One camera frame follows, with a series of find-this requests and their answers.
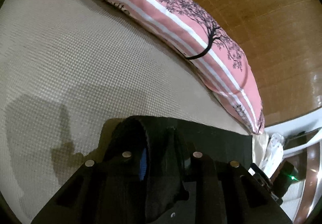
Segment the black denim pants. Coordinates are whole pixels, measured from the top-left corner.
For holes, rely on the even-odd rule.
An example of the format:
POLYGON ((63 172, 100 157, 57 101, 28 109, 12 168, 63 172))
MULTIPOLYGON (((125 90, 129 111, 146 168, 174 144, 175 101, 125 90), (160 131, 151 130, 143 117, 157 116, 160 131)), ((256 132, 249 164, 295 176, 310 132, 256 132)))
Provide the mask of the black denim pants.
POLYGON ((155 116, 131 116, 109 119, 101 131, 99 146, 105 148, 102 162, 118 155, 140 160, 139 178, 146 194, 146 212, 154 221, 176 203, 183 188, 178 177, 166 168, 166 153, 177 151, 198 158, 207 155, 213 161, 238 160, 247 166, 252 160, 252 139, 192 121, 155 116))

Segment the white dotted bedsheet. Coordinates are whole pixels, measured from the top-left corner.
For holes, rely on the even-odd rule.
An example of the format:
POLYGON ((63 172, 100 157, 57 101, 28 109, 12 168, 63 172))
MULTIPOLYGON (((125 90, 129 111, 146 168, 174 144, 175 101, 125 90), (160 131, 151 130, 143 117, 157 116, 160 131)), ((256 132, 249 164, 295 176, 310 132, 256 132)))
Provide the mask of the white dotted bedsheet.
POLYGON ((271 137, 264 132, 252 136, 252 162, 255 163, 268 178, 271 178, 283 160, 285 138, 279 133, 271 137))

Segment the beige woven bed mat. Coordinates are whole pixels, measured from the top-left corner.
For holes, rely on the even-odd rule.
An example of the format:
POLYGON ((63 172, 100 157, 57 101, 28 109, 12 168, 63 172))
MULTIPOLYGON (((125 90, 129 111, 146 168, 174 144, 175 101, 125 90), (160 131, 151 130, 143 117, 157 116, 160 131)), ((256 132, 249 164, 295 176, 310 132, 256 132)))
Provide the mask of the beige woven bed mat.
POLYGON ((165 116, 245 135, 193 68, 103 0, 1 7, 1 193, 30 223, 114 125, 165 116))

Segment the pink striped tree pillow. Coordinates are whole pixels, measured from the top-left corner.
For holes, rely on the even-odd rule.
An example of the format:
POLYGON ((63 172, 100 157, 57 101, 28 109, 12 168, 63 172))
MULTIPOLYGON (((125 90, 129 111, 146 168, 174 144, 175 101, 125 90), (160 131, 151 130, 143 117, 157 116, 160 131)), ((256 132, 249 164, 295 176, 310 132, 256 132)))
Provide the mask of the pink striped tree pillow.
POLYGON ((177 50, 204 84, 251 133, 263 133, 262 101, 244 51, 193 0, 107 0, 177 50))

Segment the wooden headboard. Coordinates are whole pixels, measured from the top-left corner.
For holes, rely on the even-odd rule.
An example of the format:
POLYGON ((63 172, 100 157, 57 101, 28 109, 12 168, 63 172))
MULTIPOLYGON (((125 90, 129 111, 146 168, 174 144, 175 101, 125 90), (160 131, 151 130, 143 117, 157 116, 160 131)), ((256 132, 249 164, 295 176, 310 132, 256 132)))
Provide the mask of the wooden headboard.
POLYGON ((194 0, 241 46, 266 125, 321 108, 320 0, 194 0))

